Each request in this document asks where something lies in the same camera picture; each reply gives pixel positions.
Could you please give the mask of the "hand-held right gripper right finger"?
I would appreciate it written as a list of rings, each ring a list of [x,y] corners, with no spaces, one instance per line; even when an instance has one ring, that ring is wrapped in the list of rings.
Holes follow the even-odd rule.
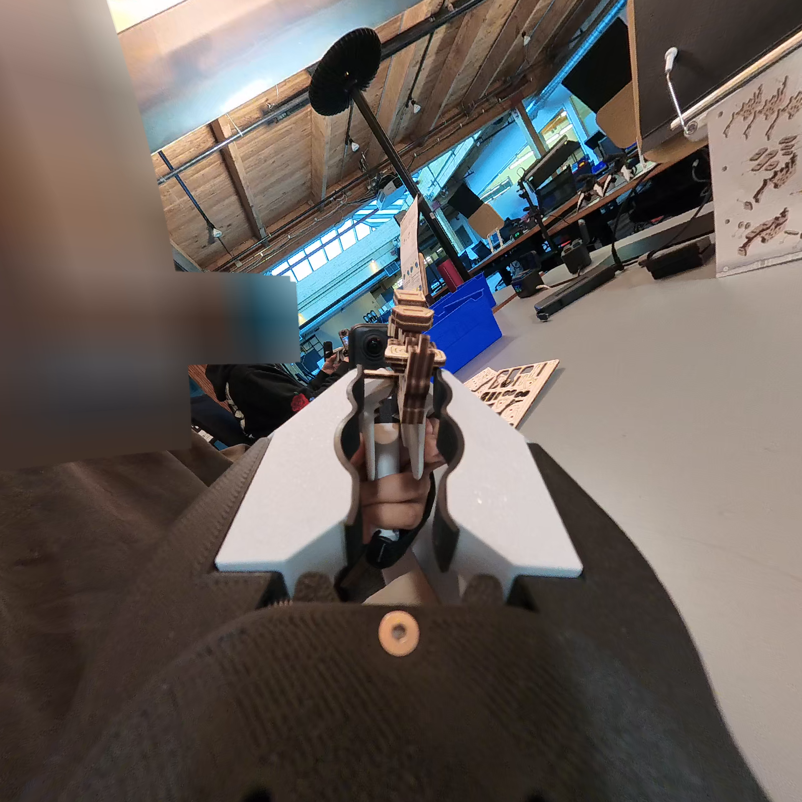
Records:
[[[439,574],[491,576],[503,592],[520,576],[577,578],[583,565],[528,441],[455,376],[433,379],[437,449],[446,463],[431,550]]]

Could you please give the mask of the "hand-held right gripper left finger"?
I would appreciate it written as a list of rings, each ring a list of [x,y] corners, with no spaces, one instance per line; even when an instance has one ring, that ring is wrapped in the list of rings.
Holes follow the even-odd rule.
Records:
[[[306,574],[336,585],[361,535],[348,527],[359,510],[363,369],[351,370],[269,438],[215,558],[224,574],[280,574],[296,586]]]

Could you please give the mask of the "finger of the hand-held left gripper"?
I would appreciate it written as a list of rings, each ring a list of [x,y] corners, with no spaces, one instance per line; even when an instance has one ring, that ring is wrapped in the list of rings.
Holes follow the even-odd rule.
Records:
[[[373,425],[374,480],[399,473],[400,431],[391,407],[380,407]]]
[[[424,475],[426,465],[426,437],[434,431],[433,402],[426,401],[424,418],[419,424],[401,423],[401,437],[409,457],[409,470],[415,480]]]

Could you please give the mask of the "wooden model assembly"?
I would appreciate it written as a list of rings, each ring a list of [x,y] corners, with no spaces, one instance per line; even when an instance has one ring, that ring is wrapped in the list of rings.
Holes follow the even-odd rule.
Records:
[[[434,312],[416,292],[396,289],[395,306],[385,327],[363,335],[353,349],[368,370],[391,372],[396,379],[400,423],[419,424],[436,368],[445,365],[445,354],[429,336]]]

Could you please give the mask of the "grey desk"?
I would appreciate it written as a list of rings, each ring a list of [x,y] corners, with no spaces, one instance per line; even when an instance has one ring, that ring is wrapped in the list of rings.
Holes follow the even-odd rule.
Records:
[[[631,266],[547,322],[505,291],[458,372],[559,359],[520,430],[650,562],[773,800],[801,797],[800,287]]]

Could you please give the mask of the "person's left hand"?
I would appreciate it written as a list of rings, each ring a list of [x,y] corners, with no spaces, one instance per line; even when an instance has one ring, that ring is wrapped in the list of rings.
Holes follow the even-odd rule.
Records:
[[[350,463],[360,477],[359,497],[363,520],[363,544],[366,560],[377,569],[394,566],[404,555],[419,527],[428,517],[434,500],[434,471],[445,465],[437,448],[439,421],[426,419],[424,470],[413,475],[410,456],[401,448],[400,473],[368,480],[364,437]]]

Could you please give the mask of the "blue plastic bin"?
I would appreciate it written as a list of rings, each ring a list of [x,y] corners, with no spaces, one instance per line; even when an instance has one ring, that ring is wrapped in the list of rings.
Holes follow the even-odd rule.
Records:
[[[445,354],[447,371],[456,374],[501,338],[494,306],[482,274],[432,306],[434,319],[428,333],[436,348]]]

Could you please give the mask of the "instruction poster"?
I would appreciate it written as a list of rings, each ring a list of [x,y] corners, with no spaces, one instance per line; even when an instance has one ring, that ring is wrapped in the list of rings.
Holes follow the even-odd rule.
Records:
[[[418,229],[419,197],[416,195],[399,221],[401,287],[406,292],[416,292],[426,298],[429,289],[426,266],[419,252]]]

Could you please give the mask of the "wooden parts sheet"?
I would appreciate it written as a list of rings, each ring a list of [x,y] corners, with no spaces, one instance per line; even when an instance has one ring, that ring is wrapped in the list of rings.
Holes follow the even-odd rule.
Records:
[[[485,406],[517,429],[558,365],[559,361],[554,359],[498,371],[488,367],[464,385]]]

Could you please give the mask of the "person's shirt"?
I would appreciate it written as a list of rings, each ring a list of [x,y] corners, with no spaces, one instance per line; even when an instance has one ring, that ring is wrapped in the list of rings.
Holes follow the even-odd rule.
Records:
[[[2,469],[2,800],[48,797],[140,688],[265,582],[208,574],[248,446]]]

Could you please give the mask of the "flat black box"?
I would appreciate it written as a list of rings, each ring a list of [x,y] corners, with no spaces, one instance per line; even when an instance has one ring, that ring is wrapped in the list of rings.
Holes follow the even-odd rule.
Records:
[[[545,322],[556,312],[604,286],[616,276],[615,265],[596,265],[585,269],[564,286],[551,290],[546,295],[536,296],[534,309],[538,320]]]

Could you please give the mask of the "small black box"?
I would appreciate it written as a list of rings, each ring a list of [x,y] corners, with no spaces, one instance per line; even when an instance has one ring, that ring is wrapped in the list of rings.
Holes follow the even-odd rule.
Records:
[[[715,251],[716,243],[712,236],[703,236],[653,256],[645,256],[642,266],[654,280],[667,279],[702,267]]]

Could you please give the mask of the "black board stand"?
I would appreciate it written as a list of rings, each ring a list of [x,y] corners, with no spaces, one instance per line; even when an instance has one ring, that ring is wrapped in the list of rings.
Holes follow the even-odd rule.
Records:
[[[617,15],[561,83],[564,109],[581,145],[599,130],[596,114],[630,80],[628,26]]]
[[[637,144],[647,160],[681,158],[687,124],[709,95],[800,33],[800,1],[627,3]]]

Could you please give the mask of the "laminated instruction sheet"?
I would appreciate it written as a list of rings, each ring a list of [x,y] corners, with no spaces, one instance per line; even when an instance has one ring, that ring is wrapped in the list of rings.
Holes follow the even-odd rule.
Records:
[[[800,71],[777,65],[707,112],[716,275],[800,266]]]

